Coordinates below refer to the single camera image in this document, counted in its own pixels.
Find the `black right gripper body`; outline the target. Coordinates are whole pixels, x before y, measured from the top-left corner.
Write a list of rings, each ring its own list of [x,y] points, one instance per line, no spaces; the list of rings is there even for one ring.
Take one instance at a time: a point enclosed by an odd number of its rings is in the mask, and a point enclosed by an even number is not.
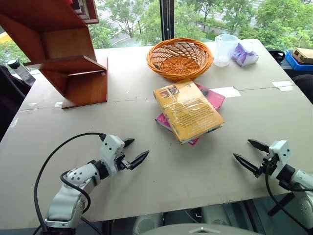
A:
[[[259,173],[265,174],[266,168],[269,167],[268,175],[271,175],[274,170],[277,168],[277,162],[279,161],[279,155],[277,153],[267,153],[263,157],[263,162],[259,167]]]

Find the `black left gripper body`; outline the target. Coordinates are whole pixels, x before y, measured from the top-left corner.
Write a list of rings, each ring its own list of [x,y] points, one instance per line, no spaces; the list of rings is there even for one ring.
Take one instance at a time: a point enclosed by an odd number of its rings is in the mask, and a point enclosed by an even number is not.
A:
[[[124,169],[130,169],[131,164],[125,160],[125,155],[123,153],[119,153],[115,157],[115,167],[117,171],[121,171]]]

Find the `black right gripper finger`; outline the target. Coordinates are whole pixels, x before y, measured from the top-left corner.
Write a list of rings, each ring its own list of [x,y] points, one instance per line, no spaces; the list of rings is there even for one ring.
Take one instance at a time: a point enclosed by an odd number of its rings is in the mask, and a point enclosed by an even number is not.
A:
[[[259,168],[255,165],[253,165],[251,162],[249,162],[246,158],[244,158],[243,156],[233,153],[233,156],[235,157],[235,159],[246,169],[248,169],[250,172],[253,173],[253,175],[258,178],[260,176],[259,174]]]
[[[254,139],[248,139],[247,141],[256,149],[269,153],[269,146],[266,145],[265,143],[260,142],[258,140],[254,140]]]

